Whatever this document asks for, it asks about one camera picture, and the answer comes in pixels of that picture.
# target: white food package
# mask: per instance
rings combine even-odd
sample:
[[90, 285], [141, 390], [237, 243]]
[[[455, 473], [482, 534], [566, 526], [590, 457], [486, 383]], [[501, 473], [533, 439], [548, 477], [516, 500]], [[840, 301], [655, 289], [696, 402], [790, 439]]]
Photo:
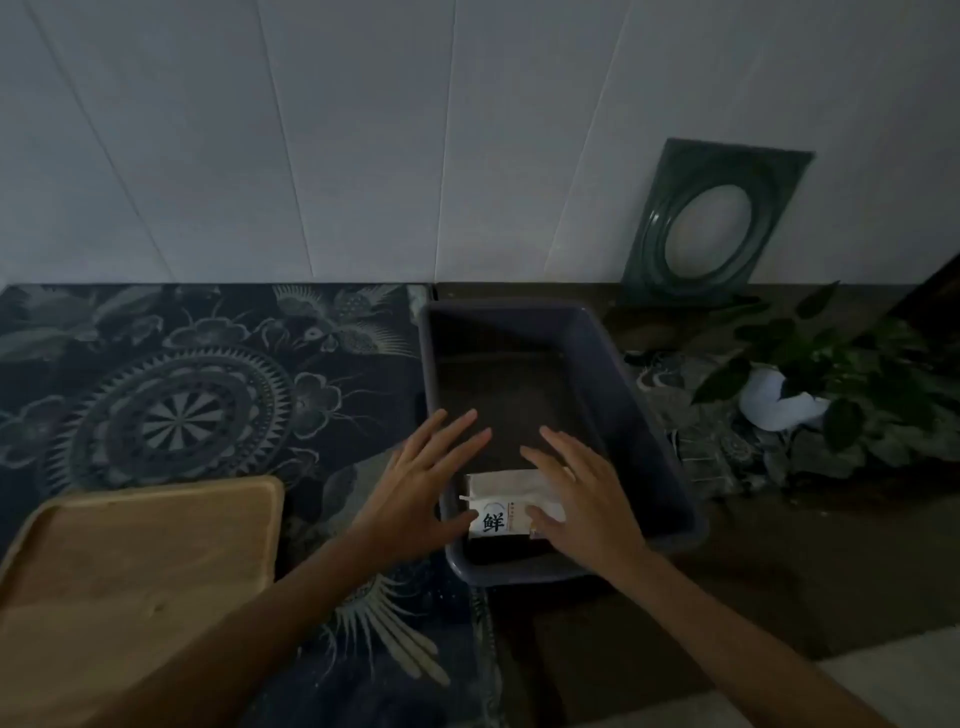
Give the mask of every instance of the white food package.
[[536, 505], [564, 522], [566, 513], [550, 481], [538, 470], [495, 471], [467, 475], [468, 508], [479, 513], [470, 524], [470, 538], [534, 536], [526, 506]]

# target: plastic bin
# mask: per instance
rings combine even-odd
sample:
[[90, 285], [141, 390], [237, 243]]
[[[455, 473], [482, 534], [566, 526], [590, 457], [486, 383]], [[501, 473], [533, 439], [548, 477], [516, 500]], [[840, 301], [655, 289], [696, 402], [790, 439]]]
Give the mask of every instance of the plastic bin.
[[[683, 468], [628, 376], [610, 336], [587, 308], [545, 300], [441, 301], [420, 312], [427, 409], [476, 407], [474, 430], [493, 439], [466, 467], [483, 473], [532, 467], [520, 445], [550, 450], [541, 425], [580, 438], [609, 458], [651, 547], [699, 544], [707, 523]], [[465, 509], [463, 476], [440, 500], [443, 518]], [[559, 581], [585, 571], [545, 540], [466, 538], [446, 547], [460, 578], [491, 587]]]

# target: wooden tray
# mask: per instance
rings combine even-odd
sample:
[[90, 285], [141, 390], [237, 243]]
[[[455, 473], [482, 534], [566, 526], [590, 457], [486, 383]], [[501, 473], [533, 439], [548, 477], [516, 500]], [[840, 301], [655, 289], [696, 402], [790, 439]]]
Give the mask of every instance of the wooden tray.
[[0, 725], [70, 726], [274, 580], [283, 486], [49, 500], [0, 564]]

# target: white wall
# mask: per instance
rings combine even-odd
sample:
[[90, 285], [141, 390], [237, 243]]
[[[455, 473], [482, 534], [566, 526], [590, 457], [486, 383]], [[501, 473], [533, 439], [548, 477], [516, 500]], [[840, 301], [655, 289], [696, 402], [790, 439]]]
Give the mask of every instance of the white wall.
[[0, 279], [619, 280], [668, 136], [817, 158], [755, 282], [960, 250], [954, 0], [0, 0]]

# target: white flower pot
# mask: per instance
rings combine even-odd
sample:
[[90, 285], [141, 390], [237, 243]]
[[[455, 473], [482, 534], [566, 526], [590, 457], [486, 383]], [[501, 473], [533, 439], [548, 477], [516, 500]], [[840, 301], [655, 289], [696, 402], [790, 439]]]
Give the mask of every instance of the white flower pot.
[[830, 401], [804, 392], [780, 398], [784, 377], [776, 369], [756, 367], [740, 392], [740, 411], [750, 422], [768, 432], [816, 420], [827, 411]]

